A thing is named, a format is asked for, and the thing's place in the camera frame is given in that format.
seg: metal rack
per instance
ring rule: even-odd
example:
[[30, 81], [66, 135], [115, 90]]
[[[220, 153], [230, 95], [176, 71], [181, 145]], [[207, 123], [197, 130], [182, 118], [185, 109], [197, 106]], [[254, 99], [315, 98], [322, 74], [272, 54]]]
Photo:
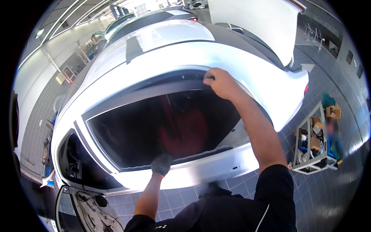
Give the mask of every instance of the metal rack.
[[[324, 144], [324, 152], [314, 158], [311, 159], [311, 137], [314, 136], [314, 132], [313, 132], [313, 118], [312, 116], [316, 113], [316, 111], [319, 110], [321, 112], [321, 122], [324, 123], [325, 121], [325, 114], [324, 114], [324, 111], [323, 111], [323, 107], [322, 107], [322, 101], [320, 101], [317, 106], [309, 113], [309, 115], [307, 115], [305, 117], [305, 119], [299, 124], [299, 126], [296, 128], [296, 144], [295, 144], [295, 154], [294, 154], [294, 163], [292, 165], [292, 170], [293, 171], [296, 171], [296, 172], [299, 172], [299, 173], [303, 173], [305, 175], [310, 175], [310, 174], [313, 174], [313, 173], [316, 173], [316, 172], [319, 172], [319, 171], [323, 171], [325, 169], [333, 169], [333, 170], [337, 170], [338, 168], [336, 166], [334, 166], [337, 162], [337, 160], [331, 156], [329, 156], [327, 154], [327, 140], [326, 140], [326, 129], [325, 127], [322, 128], [323, 130], [323, 144]], [[296, 164], [296, 160], [297, 160], [297, 157], [298, 157], [298, 143], [299, 143], [299, 128], [301, 128], [305, 123], [307, 123], [308, 125], [308, 152], [306, 154], [306, 162], [304, 163], [300, 163], [300, 164]], [[323, 168], [320, 168], [318, 166], [316, 166], [315, 164], [321, 162], [323, 159], [327, 158], [327, 164], [325, 167]]]

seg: work glove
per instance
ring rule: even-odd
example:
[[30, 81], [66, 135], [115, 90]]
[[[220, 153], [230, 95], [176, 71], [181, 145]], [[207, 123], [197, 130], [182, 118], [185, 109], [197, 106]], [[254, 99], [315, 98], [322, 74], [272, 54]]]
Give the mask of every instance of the work glove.
[[168, 154], [157, 156], [151, 163], [152, 173], [165, 176], [170, 170], [171, 159]]

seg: open car door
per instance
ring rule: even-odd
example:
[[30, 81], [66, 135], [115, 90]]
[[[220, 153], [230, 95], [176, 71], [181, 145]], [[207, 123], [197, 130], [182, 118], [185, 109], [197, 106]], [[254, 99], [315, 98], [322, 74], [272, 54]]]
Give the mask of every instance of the open car door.
[[56, 202], [59, 232], [122, 232], [124, 226], [100, 194], [62, 186]]

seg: man's arm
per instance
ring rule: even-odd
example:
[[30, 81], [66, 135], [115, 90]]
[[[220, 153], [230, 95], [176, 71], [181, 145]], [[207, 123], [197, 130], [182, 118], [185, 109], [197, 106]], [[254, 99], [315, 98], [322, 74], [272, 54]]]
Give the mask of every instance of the man's arm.
[[227, 71], [210, 69], [204, 76], [204, 84], [211, 86], [219, 97], [230, 100], [236, 107], [259, 162], [260, 173], [274, 164], [287, 166], [281, 142], [273, 126]]
[[162, 175], [152, 174], [151, 180], [138, 199], [137, 205], [135, 206], [134, 216], [141, 214], [155, 220], [162, 179]]
[[160, 194], [160, 185], [164, 176], [170, 170], [171, 157], [167, 154], [162, 154], [151, 163], [152, 177], [147, 187], [138, 199], [135, 206], [135, 215], [145, 215], [153, 220], [156, 218], [158, 207], [158, 196]]

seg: tool cart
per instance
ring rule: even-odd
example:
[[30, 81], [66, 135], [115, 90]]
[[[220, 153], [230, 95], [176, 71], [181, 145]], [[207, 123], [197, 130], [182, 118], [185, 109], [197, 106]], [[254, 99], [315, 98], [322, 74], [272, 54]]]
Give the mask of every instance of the tool cart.
[[[313, 119], [317, 111], [320, 111], [320, 117], [316, 117], [317, 120], [320, 119], [321, 129], [320, 135], [315, 134], [313, 131]], [[310, 175], [325, 169], [337, 170], [337, 159], [328, 154], [329, 147], [326, 140], [326, 128], [322, 127], [325, 122], [325, 114], [323, 111], [322, 101], [320, 101], [317, 106], [309, 113], [307, 117], [299, 124], [296, 128], [296, 144], [295, 144], [295, 154], [294, 162], [292, 164], [292, 170], [296, 172], [303, 173], [305, 175]], [[303, 143], [302, 138], [307, 137], [307, 152], [304, 153], [300, 148], [299, 143]], [[319, 150], [316, 150], [316, 154], [312, 153], [313, 146], [317, 148], [318, 140], [322, 142]]]

